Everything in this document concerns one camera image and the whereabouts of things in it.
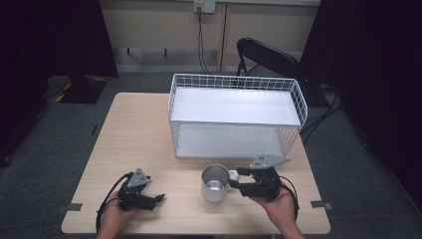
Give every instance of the power cord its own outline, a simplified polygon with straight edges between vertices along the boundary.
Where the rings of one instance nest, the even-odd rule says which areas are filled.
[[[132,173],[127,173],[124,176],[122,176],[115,184],[114,186],[111,188],[111,190],[109,191],[109,193],[106,195],[105,200],[103,201],[102,205],[100,206],[100,209],[97,211],[97,221],[96,221],[96,229],[97,229],[97,233],[99,233],[100,228],[102,226],[102,218],[103,218],[103,213],[105,212],[105,208],[106,205],[112,201],[115,200],[117,198],[108,200],[109,197],[111,196],[111,194],[114,192],[114,189],[118,186],[118,184],[124,180],[125,178],[129,178],[130,176],[132,176]]]
[[[298,219],[300,207],[299,207],[298,193],[296,192],[295,186],[286,177],[280,176],[280,178],[286,180],[293,188],[293,190],[291,190],[286,185],[282,184],[282,187],[288,190],[293,197],[293,202],[295,203],[295,219]]]
[[[199,58],[199,66],[202,69],[202,72],[208,75],[213,75],[211,74],[208,69],[207,66],[205,64],[205,59],[204,59],[204,42],[202,39],[202,8],[201,7],[197,7],[196,8],[197,13],[198,13],[198,20],[199,20],[199,32],[198,32],[198,58]]]

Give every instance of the white wire rack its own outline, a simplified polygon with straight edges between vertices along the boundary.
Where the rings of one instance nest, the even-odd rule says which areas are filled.
[[[176,157],[287,156],[307,116],[294,79],[173,76],[168,117]]]

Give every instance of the human hand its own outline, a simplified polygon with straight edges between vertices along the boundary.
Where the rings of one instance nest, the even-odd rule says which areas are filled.
[[[117,192],[114,192],[108,200],[108,203],[105,206],[105,211],[103,214],[102,226],[100,231],[97,234],[98,239],[107,239],[115,238],[118,233],[123,230],[127,221],[136,215],[140,209],[130,209],[128,211],[121,210]]]
[[[305,238],[296,224],[295,202],[287,189],[280,187],[279,196],[272,201],[262,197],[250,198],[266,210],[270,220],[286,239]]]

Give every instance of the black tape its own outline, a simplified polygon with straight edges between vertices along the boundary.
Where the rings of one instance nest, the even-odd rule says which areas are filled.
[[[56,212],[66,213],[67,211],[81,211],[82,203],[69,203],[66,206],[60,206]]]
[[[332,204],[330,202],[324,203],[322,200],[320,201],[311,201],[311,206],[313,208],[319,208],[323,207],[325,210],[331,210],[333,208]]]

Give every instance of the stainless steel mug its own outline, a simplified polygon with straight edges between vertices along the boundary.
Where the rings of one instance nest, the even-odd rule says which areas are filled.
[[[208,165],[202,171],[202,195],[210,202],[219,202],[224,199],[229,188],[229,178],[237,171],[228,170],[220,164]]]

